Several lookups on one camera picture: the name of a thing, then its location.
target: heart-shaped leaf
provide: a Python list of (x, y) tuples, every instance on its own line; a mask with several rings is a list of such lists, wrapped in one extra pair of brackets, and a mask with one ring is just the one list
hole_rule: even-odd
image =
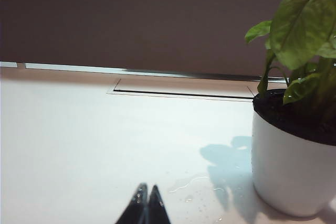
[(277, 59), (297, 69), (328, 40), (336, 0), (282, 0), (271, 23), (270, 44)]

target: potted plant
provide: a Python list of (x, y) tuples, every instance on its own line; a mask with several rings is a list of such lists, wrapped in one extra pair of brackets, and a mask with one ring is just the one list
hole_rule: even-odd
[[(336, 195), (336, 0), (282, 0), (273, 19), (245, 39), (267, 34), (253, 100), (254, 185), (276, 209), (312, 216)], [(273, 68), (286, 89), (267, 90)]]

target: green leaf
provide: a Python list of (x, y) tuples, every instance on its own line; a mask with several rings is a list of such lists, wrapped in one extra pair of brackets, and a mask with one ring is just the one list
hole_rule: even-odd
[(282, 0), (270, 28), (271, 48), (289, 69), (311, 59), (331, 33), (336, 0)]
[(319, 85), (320, 76), (319, 73), (312, 73), (293, 81), (283, 95), (283, 103), (296, 102), (311, 94)]
[(265, 96), (268, 87), (268, 72), (275, 57), (276, 56), (272, 50), (267, 50), (264, 74), (258, 85), (258, 92), (262, 98)]
[(316, 54), (325, 58), (336, 58), (336, 49), (331, 42), (325, 42)]
[(329, 42), (331, 43), (332, 47), (336, 49), (336, 26), (334, 28), (334, 31), (330, 35)]
[(266, 20), (266, 21), (260, 22), (259, 24), (251, 27), (250, 30), (247, 31), (245, 35), (246, 43), (250, 43), (255, 38), (268, 34), (271, 23), (272, 23), (272, 20)]
[(318, 64), (316, 62), (307, 62), (303, 66), (292, 71), (289, 77), (289, 83), (297, 79), (302, 79), (311, 73), (315, 73), (317, 70)]

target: dark soil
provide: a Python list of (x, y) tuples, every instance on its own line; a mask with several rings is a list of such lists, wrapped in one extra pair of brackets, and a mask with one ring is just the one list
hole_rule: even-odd
[(254, 110), (273, 126), (313, 142), (336, 146), (336, 119), (328, 123), (312, 122), (297, 115), (292, 103), (282, 105), (285, 89), (268, 90), (264, 98), (256, 95)]

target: water droplet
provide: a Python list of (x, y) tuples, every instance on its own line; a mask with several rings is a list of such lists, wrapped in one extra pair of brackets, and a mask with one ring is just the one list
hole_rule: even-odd
[(218, 223), (218, 222), (220, 222), (220, 221), (222, 221), (222, 217), (219, 217), (219, 219), (216, 220), (215, 222)]
[(218, 187), (218, 188), (214, 188), (214, 191), (217, 191), (217, 190), (224, 191), (224, 189), (223, 189), (223, 188), (220, 188), (220, 187)]
[(192, 195), (188, 195), (186, 198), (185, 198), (185, 202), (191, 202), (193, 201), (194, 197)]

